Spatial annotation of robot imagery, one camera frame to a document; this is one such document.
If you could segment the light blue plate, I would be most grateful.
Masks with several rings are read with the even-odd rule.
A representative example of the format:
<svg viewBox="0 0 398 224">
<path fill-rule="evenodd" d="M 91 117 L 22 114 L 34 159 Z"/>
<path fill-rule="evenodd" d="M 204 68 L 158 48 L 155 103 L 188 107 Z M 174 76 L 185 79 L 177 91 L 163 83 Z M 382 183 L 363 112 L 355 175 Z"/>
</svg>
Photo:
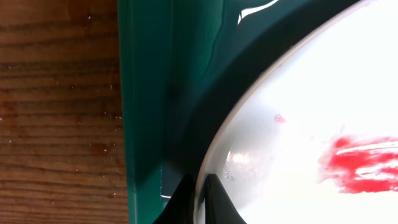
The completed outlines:
<svg viewBox="0 0 398 224">
<path fill-rule="evenodd" d="M 202 162 L 246 223 L 397 222 L 397 2 L 359 1 L 309 33 L 225 119 Z"/>
</svg>

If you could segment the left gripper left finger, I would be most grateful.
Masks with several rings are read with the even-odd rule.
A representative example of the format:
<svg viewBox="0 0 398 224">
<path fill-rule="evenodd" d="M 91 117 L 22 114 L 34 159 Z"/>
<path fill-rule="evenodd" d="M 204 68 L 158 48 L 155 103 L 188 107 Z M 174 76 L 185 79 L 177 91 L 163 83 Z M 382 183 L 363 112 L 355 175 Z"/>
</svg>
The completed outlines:
<svg viewBox="0 0 398 224">
<path fill-rule="evenodd" d="M 153 224 L 193 224 L 195 179 L 187 174 Z"/>
</svg>

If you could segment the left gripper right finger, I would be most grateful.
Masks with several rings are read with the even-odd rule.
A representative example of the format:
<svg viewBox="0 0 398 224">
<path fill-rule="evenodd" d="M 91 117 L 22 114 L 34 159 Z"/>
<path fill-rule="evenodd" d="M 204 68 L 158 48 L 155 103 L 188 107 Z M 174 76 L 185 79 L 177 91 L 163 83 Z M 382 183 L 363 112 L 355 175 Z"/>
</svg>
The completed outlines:
<svg viewBox="0 0 398 224">
<path fill-rule="evenodd" d="M 206 224 L 246 224 L 216 174 L 206 177 L 204 188 Z"/>
</svg>

